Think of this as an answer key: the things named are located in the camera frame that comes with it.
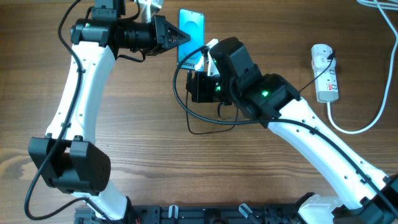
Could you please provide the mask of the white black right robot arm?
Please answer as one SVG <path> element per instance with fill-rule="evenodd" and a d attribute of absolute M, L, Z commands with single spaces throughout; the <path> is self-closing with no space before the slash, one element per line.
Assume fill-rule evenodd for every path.
<path fill-rule="evenodd" d="M 196 73 L 187 90 L 197 103 L 233 104 L 244 124 L 259 123 L 298 150 L 328 181 L 335 197 L 310 194 L 298 204 L 305 223 L 392 223 L 397 177 L 357 155 L 282 76 L 262 74 L 235 37 L 198 49 L 209 74 Z"/>

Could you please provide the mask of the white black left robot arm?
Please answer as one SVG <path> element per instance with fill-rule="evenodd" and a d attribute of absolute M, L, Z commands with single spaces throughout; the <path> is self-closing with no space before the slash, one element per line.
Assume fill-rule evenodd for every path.
<path fill-rule="evenodd" d="M 36 178 L 84 201 L 100 223 L 141 223 L 127 196 L 110 181 L 109 157 L 95 144 L 98 111 L 119 49 L 155 56 L 182 45 L 190 36 L 159 14 L 162 1 L 138 1 L 126 16 L 124 1 L 96 1 L 71 29 L 72 56 L 56 115 L 45 136 L 32 138 L 28 153 Z"/>

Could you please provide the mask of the blue Galaxy S25 smartphone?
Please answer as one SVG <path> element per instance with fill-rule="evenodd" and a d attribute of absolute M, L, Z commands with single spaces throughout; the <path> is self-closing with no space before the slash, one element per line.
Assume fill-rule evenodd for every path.
<path fill-rule="evenodd" d="M 190 36 L 190 41 L 177 48 L 177 63 L 180 63 L 188 54 L 205 44 L 205 15 L 201 12 L 179 9 L 178 28 Z M 193 54 L 183 63 L 182 69 L 202 72 L 204 56 L 201 52 Z"/>

